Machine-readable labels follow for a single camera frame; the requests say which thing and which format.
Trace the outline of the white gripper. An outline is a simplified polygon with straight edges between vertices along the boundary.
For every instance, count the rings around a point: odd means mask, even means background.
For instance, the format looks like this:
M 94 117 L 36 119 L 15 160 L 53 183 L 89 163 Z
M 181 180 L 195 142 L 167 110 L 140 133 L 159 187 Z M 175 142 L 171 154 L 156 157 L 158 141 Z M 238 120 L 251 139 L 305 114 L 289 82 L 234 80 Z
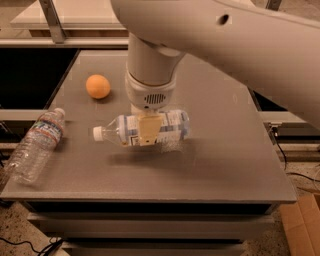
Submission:
M 175 69 L 141 68 L 127 65 L 125 88 L 134 112 L 159 111 L 171 100 L 176 87 Z M 154 145 L 161 129 L 160 114 L 138 116 L 138 136 L 141 146 Z

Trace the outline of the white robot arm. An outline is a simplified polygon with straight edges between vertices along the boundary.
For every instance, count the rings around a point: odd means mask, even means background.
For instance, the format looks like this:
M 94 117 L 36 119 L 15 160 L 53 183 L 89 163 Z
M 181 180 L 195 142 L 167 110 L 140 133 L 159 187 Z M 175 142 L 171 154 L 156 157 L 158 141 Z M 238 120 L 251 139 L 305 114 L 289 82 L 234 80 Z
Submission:
M 130 100 L 172 85 L 191 54 L 320 128 L 320 26 L 233 0 L 111 0 L 129 32 Z

